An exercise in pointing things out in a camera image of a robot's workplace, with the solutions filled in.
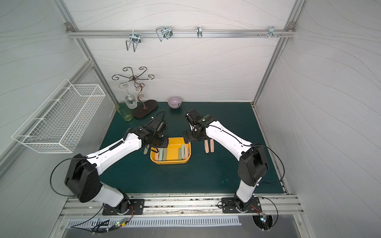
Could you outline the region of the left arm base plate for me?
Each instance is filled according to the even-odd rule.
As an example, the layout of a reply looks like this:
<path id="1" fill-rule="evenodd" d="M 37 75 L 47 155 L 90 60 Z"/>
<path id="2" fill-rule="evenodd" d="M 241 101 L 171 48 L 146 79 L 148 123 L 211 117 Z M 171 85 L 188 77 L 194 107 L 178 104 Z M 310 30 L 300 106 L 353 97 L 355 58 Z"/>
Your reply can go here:
<path id="1" fill-rule="evenodd" d="M 124 216 L 124 215 L 141 215 L 144 209 L 144 199 L 129 199 L 129 201 L 123 200 L 116 207 L 112 207 L 108 204 L 104 205 L 102 215 L 104 216 Z"/>

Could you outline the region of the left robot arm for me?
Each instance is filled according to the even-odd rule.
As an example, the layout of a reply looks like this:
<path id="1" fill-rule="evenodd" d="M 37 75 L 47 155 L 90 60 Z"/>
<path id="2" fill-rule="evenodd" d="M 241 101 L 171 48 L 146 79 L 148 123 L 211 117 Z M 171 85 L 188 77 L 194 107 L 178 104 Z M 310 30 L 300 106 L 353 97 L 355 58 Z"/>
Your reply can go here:
<path id="1" fill-rule="evenodd" d="M 169 138 L 164 135 L 166 129 L 164 120 L 152 118 L 142 127 L 127 129 L 124 137 L 97 152 L 86 156 L 75 155 L 70 160 L 64 184 L 81 203 L 101 202 L 118 215 L 126 214 L 131 207 L 129 197 L 120 189 L 102 183 L 100 175 L 141 148 L 149 146 L 157 153 L 159 148 L 167 147 Z"/>

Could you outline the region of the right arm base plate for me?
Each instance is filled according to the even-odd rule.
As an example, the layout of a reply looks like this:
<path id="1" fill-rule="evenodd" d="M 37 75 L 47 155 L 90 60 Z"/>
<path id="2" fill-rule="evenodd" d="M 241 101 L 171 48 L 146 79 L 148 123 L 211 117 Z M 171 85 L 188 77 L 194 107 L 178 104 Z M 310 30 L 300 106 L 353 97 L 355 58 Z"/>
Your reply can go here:
<path id="1" fill-rule="evenodd" d="M 253 198 L 246 211 L 240 211 L 234 202 L 233 197 L 223 197 L 217 202 L 217 207 L 222 210 L 224 214 L 250 214 L 250 213 L 262 213 L 262 206 L 258 198 Z"/>

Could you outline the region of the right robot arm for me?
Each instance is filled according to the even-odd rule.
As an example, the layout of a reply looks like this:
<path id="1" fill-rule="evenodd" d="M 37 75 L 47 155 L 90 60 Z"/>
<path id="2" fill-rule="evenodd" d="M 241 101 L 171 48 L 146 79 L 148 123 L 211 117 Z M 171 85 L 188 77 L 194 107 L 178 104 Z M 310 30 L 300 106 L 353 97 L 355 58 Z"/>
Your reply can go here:
<path id="1" fill-rule="evenodd" d="M 201 116 L 195 109 L 186 112 L 185 118 L 191 128 L 184 132 L 185 140 L 214 140 L 237 159 L 240 184 L 233 202 L 238 212 L 246 213 L 254 199 L 257 186 L 268 171 L 264 146 L 238 137 L 211 115 Z"/>

